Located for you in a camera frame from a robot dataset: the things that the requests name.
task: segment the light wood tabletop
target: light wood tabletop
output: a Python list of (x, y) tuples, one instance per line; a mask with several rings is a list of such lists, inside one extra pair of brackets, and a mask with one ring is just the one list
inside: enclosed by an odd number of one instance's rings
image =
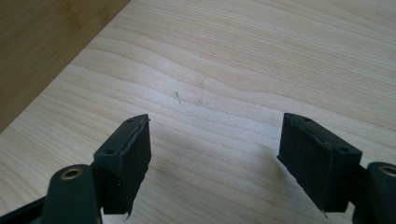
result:
[(105, 223), (351, 223), (276, 159), (284, 112), (395, 163), (396, 1), (132, 0), (0, 134), (0, 214), (148, 114), (134, 210)]

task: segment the screw hole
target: screw hole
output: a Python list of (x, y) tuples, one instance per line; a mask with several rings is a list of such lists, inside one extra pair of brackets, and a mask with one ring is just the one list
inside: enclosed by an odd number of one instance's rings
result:
[(391, 175), (393, 177), (396, 177), (396, 168), (392, 166), (380, 166), (379, 170), (386, 175)]
[(61, 179), (63, 180), (70, 180), (78, 177), (79, 175), (82, 174), (82, 170), (78, 168), (72, 168), (70, 170), (67, 170), (61, 174)]
[(108, 155), (114, 154), (115, 152), (116, 152), (116, 150), (114, 150), (114, 149), (106, 150), (106, 154), (108, 154)]
[(339, 149), (341, 151), (344, 151), (344, 152), (348, 152), (349, 151), (349, 148), (347, 148), (347, 147), (340, 147)]

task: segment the wooden surface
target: wooden surface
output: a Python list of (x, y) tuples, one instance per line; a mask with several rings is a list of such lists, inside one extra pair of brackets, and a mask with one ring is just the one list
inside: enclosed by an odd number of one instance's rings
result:
[(0, 132), (128, 2), (0, 1)]
[(326, 218), (276, 159), (284, 112), (395, 163), (393, 0), (133, 0), (0, 135), (0, 213), (129, 117), (153, 158), (132, 216), (106, 223), (351, 223)]

